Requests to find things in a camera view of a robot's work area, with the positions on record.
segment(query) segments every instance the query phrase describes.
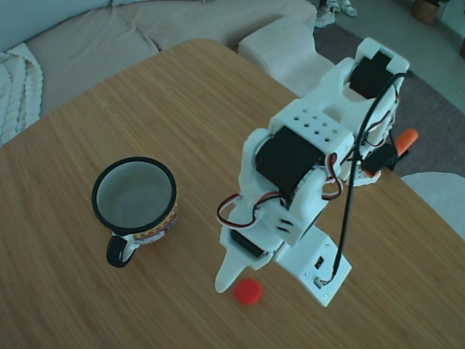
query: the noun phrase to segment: red bottle cap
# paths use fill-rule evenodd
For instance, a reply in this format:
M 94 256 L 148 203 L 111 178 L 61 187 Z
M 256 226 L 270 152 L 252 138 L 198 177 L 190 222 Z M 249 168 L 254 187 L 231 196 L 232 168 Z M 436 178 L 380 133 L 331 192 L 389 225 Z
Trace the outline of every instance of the red bottle cap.
M 234 296 L 243 304 L 252 305 L 258 302 L 262 295 L 262 287 L 258 282 L 252 279 L 239 281 L 234 289 Z

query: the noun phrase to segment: white mug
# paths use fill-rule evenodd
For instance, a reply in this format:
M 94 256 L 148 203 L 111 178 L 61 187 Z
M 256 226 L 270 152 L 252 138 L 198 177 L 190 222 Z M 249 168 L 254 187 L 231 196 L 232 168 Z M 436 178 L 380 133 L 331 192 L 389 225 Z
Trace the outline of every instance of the white mug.
M 110 165 L 97 178 L 92 207 L 112 232 L 107 261 L 124 267 L 135 250 L 164 236 L 177 218 L 174 177 L 161 162 L 132 157 Z

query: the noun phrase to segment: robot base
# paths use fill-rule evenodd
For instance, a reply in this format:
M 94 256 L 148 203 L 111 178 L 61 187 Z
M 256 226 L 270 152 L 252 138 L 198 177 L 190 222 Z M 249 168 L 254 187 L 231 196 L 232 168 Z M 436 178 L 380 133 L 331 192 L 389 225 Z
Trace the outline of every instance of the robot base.
M 312 226 L 295 247 L 283 246 L 275 255 L 275 261 L 326 307 L 352 269 L 342 256 L 336 276 L 323 286 L 321 281 L 331 277 L 336 253 L 337 246 L 329 236 Z

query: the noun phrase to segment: orange handle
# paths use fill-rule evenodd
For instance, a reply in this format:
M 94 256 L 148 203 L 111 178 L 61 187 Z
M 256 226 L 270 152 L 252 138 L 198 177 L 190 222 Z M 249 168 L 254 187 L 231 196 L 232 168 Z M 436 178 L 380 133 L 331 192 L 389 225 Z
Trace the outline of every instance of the orange handle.
M 419 138 L 419 133 L 415 129 L 406 129 L 395 141 L 395 148 L 398 156 L 406 152 L 412 144 Z

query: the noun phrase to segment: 3d printed robot arm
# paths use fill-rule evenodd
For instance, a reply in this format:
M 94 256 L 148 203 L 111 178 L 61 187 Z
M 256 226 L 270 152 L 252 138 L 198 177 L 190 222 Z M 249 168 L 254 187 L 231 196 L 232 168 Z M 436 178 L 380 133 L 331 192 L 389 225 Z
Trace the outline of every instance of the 3d printed robot arm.
M 348 178 L 355 137 L 367 110 L 386 82 L 408 66 L 405 59 L 366 39 L 355 59 L 341 61 L 308 95 L 272 117 L 268 129 L 249 136 L 243 147 L 240 197 L 228 221 L 240 225 L 250 222 L 252 215 L 254 221 L 240 225 L 244 228 L 222 227 L 220 242 L 226 255 L 215 281 L 218 292 L 245 267 L 258 270 L 274 258 L 322 305 L 329 303 L 351 266 L 342 256 L 342 269 L 331 284 L 320 283 L 331 276 L 337 247 L 315 222 L 342 185 L 336 195 L 323 189 L 328 182 Z M 386 140 L 401 85 L 398 79 L 373 113 L 360 147 L 362 159 Z M 361 165 L 357 170 L 355 185 L 376 182 L 380 176 L 380 171 L 366 174 Z M 280 195 L 260 201 L 266 193 Z

